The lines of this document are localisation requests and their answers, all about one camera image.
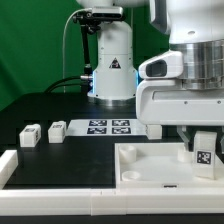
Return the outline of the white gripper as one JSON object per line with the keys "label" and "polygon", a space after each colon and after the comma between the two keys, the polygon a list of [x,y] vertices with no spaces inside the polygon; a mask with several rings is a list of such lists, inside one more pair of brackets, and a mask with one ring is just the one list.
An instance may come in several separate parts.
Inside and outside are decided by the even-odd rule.
{"label": "white gripper", "polygon": [[224,90],[184,90],[178,80],[144,80],[137,88],[137,119],[145,125],[174,125],[189,150],[186,126],[221,126],[224,154]]}

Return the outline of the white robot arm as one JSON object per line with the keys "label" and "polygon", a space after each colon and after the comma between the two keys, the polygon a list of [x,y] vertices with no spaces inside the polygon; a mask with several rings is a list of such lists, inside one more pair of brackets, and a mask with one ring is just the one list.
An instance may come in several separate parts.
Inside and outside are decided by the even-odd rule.
{"label": "white robot arm", "polygon": [[[98,32],[91,100],[136,100],[147,137],[175,126],[187,148],[213,136],[224,152],[224,0],[76,0],[88,30]],[[169,36],[169,50],[133,68],[125,7],[147,4],[150,23]]]}

